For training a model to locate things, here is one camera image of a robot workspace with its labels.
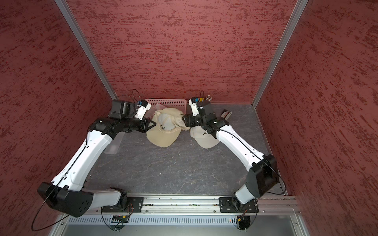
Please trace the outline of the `beige baseball cap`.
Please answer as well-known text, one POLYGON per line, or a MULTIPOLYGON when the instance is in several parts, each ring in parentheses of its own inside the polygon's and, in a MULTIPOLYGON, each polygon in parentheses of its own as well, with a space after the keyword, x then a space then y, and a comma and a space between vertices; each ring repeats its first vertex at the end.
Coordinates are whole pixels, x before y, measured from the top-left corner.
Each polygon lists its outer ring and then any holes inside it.
POLYGON ((152 121, 156 126, 146 132, 147 139, 159 147, 172 145, 181 131, 190 130, 183 121, 184 114, 176 108, 165 108, 154 113, 152 121))

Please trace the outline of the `corner aluminium post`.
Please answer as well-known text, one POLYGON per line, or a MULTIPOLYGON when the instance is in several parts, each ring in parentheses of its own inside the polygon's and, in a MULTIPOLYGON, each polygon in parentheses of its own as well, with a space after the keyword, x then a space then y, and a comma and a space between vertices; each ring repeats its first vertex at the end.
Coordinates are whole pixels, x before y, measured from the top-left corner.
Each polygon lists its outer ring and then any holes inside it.
POLYGON ((294 9, 292 11, 292 14, 288 20, 288 23, 284 29, 284 32, 281 36, 281 39, 279 41, 279 44, 275 50, 275 53, 273 55, 273 58, 268 66, 268 69, 263 77, 263 80, 259 86, 259 89, 257 91, 257 94, 253 100, 252 106, 254 109, 257 108, 263 93, 265 89, 268 86, 268 83, 286 49, 287 44, 289 43, 289 40, 302 16, 303 11, 305 10, 305 7, 308 3, 308 0, 298 0, 294 6, 294 9))
POLYGON ((93 50, 91 49, 83 31, 81 30, 77 20, 75 19, 73 12, 71 11, 67 1, 64 0, 55 0, 57 7, 59 8, 61 14, 63 15, 64 19, 68 23, 71 31, 73 32, 75 38, 79 42, 81 48, 83 49, 86 57, 88 58, 89 62, 91 63, 93 69, 95 70, 97 76, 101 80, 104 88, 108 92, 109 96, 112 99, 115 99, 117 94, 113 89, 112 85, 110 84, 104 70, 102 69, 97 57, 95 56, 93 50))

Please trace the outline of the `beige stapler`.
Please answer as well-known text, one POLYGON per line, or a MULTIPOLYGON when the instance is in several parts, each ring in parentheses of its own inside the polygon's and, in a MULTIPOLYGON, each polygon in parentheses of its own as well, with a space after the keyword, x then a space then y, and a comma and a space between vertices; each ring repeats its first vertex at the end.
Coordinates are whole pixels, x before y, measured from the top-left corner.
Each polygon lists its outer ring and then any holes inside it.
POLYGON ((227 121, 231 115, 232 115, 231 111, 223 110, 221 117, 227 121))

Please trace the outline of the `right corner aluminium post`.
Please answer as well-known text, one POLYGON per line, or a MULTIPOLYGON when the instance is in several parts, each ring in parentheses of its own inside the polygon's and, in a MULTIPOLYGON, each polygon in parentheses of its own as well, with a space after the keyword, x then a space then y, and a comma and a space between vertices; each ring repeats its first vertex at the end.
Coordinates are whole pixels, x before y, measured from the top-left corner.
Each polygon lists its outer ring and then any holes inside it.
POLYGON ((263 93, 265 89, 268 86, 268 83, 286 49, 287 44, 289 43, 289 40, 302 16, 303 11, 305 10, 305 7, 308 3, 308 0, 298 0, 294 6, 294 9, 292 11, 292 14, 288 20, 288 23, 284 29, 284 32, 281 36, 281 39, 279 41, 279 44, 275 50, 275 53, 273 55, 273 58, 268 66, 268 69, 263 77, 263 80, 259 86, 259 89, 257 91, 257 94, 253 100, 252 106, 254 109, 257 108, 263 93))

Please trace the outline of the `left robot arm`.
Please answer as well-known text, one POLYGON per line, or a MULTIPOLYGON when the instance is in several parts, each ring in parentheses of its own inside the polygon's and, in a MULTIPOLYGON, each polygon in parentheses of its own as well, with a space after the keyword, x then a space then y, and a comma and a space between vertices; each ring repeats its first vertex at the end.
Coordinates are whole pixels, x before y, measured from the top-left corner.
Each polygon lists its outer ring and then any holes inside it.
POLYGON ((146 100, 137 103, 113 100, 107 117, 98 118, 89 126, 85 141, 50 183, 43 182, 37 192, 54 210, 81 217, 88 210, 110 207, 117 211, 129 209, 127 193, 118 188, 83 191, 84 183, 100 155, 119 133, 147 132, 156 123, 144 116, 151 109, 146 100))

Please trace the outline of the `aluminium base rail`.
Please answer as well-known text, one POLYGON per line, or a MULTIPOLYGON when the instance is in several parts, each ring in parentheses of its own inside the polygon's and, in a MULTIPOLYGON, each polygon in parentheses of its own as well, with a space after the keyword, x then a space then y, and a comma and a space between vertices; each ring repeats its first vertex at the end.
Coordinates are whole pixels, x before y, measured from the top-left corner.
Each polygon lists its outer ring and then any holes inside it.
MULTIPOLYGON (((143 197, 140 213, 132 215, 221 215, 218 195, 130 194, 143 197)), ((263 196, 258 199, 259 216, 301 215, 294 196, 263 196)), ((125 215, 125 212, 104 212, 103 215, 125 215)))

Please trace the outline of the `left corner aluminium post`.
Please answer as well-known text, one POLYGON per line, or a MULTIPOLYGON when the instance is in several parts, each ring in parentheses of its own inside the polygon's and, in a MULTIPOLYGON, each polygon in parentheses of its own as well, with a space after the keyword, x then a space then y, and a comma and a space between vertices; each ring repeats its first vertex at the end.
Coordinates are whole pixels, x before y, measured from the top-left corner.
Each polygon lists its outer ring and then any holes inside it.
POLYGON ((83 49, 86 57, 88 58, 89 62, 91 63, 93 69, 95 70, 97 76, 101 80, 104 88, 108 92, 109 96, 112 99, 115 99, 117 94, 113 89, 112 85, 110 84, 104 70, 102 69, 97 57, 95 56, 93 50, 91 49, 83 31, 81 30, 77 20, 75 19, 73 12, 71 11, 67 1, 64 0, 55 0, 57 7, 59 8, 61 14, 63 15, 64 19, 68 23, 71 31, 73 32, 75 38, 79 42, 81 48, 83 49))

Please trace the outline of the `white Colorado baseball cap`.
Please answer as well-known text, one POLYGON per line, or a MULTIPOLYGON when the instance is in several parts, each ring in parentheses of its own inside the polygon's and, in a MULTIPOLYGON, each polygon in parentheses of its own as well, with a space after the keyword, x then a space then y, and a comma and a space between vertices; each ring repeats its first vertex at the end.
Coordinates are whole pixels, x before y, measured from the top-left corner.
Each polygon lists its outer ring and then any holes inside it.
POLYGON ((205 149, 213 148, 219 143, 218 139, 214 138, 213 135, 208 134, 200 126, 192 127, 190 129, 190 135, 202 148, 205 149))

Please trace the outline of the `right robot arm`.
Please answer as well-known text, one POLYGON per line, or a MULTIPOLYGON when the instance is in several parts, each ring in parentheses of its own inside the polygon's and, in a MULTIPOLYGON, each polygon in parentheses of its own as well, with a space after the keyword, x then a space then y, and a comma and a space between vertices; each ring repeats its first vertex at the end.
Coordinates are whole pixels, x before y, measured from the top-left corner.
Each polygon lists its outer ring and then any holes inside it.
POLYGON ((194 97, 189 100, 192 113, 185 115, 187 127, 201 127, 228 147, 248 171, 246 183, 234 194, 234 202, 240 205, 260 198, 279 183, 277 160, 273 155, 265 155, 247 143, 222 117, 218 117, 209 101, 194 97))

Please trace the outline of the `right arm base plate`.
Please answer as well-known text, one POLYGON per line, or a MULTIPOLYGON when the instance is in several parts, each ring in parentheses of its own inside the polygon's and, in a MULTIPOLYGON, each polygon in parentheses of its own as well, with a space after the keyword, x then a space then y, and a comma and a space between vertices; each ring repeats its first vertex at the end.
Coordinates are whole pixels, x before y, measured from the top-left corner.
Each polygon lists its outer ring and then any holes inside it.
POLYGON ((259 213, 257 199, 242 204, 236 197, 220 197, 219 206, 221 213, 259 213))

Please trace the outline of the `pink plastic basket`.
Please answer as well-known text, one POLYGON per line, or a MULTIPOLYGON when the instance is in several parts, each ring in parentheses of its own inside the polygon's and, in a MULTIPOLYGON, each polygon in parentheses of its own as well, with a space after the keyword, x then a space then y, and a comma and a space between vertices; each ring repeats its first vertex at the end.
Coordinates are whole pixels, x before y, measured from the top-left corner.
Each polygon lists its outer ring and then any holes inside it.
POLYGON ((145 99, 152 106, 160 104, 167 108, 176 108, 186 114, 187 111, 187 101, 185 99, 157 99, 157 98, 147 98, 145 99))

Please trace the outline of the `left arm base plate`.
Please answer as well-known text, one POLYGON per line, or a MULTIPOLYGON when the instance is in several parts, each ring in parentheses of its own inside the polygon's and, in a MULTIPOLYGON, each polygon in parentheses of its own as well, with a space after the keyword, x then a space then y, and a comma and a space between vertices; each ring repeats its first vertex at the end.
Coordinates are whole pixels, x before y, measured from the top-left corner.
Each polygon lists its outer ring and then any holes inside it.
POLYGON ((102 207, 102 212, 125 212, 128 214, 134 212, 140 213, 143 202, 143 197, 123 197, 114 206, 102 207))

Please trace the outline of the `pink cloth in basket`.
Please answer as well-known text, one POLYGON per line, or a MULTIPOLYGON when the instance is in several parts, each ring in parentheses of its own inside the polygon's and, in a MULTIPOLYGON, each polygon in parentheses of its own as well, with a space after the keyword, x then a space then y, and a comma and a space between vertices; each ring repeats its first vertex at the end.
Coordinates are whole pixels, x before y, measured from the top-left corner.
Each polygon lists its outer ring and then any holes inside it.
POLYGON ((155 106, 154 106, 154 109, 156 110, 156 111, 158 111, 158 110, 163 110, 163 109, 166 109, 167 107, 166 106, 164 106, 164 105, 162 105, 162 104, 159 104, 159 103, 157 103, 155 106))

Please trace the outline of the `clear plastic plate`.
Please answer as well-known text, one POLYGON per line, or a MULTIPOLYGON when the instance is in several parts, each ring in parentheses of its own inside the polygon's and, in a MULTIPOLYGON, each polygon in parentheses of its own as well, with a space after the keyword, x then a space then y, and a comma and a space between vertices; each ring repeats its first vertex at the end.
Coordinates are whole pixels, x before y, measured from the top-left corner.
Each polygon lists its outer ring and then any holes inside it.
POLYGON ((117 154, 124 135, 124 132, 118 133, 116 137, 111 141, 111 143, 106 147, 104 153, 107 155, 117 154))

